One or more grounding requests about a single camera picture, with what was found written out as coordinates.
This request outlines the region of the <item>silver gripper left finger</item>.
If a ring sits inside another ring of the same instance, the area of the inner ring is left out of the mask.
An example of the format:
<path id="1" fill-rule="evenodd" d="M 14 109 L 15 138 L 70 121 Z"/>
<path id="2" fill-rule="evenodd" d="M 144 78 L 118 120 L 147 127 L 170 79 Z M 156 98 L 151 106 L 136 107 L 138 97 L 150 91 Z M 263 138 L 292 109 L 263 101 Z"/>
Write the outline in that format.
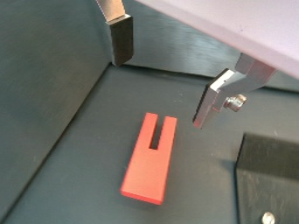
<path id="1" fill-rule="evenodd" d="M 120 67 L 134 56 L 134 18 L 127 14 L 123 0 L 96 0 L 111 40 L 112 63 Z"/>

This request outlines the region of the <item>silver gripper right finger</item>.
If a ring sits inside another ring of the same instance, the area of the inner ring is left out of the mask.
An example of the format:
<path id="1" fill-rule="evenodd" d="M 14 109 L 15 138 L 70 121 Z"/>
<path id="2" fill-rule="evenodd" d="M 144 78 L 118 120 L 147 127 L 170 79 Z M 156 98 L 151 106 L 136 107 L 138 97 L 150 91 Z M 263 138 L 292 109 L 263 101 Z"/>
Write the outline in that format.
<path id="1" fill-rule="evenodd" d="M 238 112 L 247 101 L 246 92 L 262 88 L 276 69 L 264 62 L 242 53 L 235 70 L 224 69 L 207 84 L 192 123 L 202 128 L 212 111 L 230 108 Z"/>

